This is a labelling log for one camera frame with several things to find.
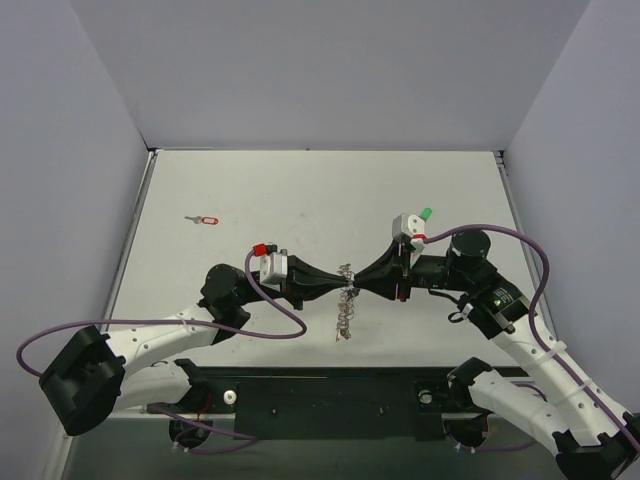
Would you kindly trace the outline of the metal disc with key rings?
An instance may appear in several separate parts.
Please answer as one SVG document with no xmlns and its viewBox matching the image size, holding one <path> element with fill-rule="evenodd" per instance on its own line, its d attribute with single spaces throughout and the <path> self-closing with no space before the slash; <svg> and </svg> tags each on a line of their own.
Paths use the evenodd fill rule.
<svg viewBox="0 0 640 480">
<path fill-rule="evenodd" d="M 354 286 L 355 273 L 351 269 L 350 263 L 339 266 L 337 273 L 346 280 L 346 285 L 340 290 L 338 302 L 338 318 L 336 323 L 336 338 L 339 342 L 341 339 L 349 340 L 351 338 L 350 322 L 355 314 L 355 299 L 360 290 Z"/>
</svg>

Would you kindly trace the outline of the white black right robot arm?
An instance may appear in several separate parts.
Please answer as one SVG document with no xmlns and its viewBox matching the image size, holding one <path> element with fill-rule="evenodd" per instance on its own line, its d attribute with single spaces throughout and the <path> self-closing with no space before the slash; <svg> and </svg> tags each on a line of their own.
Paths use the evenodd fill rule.
<svg viewBox="0 0 640 480">
<path fill-rule="evenodd" d="M 639 417 L 612 399 L 556 339 L 531 298 L 488 260 L 490 233 L 530 246 L 544 267 L 538 243 L 515 230 L 489 224 L 455 227 L 434 237 L 400 233 L 389 249 L 354 277 L 357 288 L 406 301 L 414 288 L 457 291 L 461 317 L 510 356 L 533 381 L 535 396 L 471 358 L 448 375 L 446 394 L 459 408 L 497 414 L 542 445 L 568 479 L 616 479 L 639 459 Z"/>
</svg>

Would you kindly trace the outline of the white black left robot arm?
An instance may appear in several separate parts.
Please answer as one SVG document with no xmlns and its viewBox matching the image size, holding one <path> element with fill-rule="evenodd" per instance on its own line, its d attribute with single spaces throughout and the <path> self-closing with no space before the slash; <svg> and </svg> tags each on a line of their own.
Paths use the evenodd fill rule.
<svg viewBox="0 0 640 480">
<path fill-rule="evenodd" d="M 64 431 L 82 435 L 116 410 L 152 403 L 192 412 L 206 397 L 204 384 L 177 354 L 248 335 L 245 305 L 265 301 L 298 326 L 305 302 L 347 286 L 346 278 L 295 256 L 268 251 L 259 271 L 217 264 L 206 274 L 200 299 L 165 319 L 116 320 L 107 332 L 74 324 L 74 334 L 39 376 L 39 386 Z"/>
</svg>

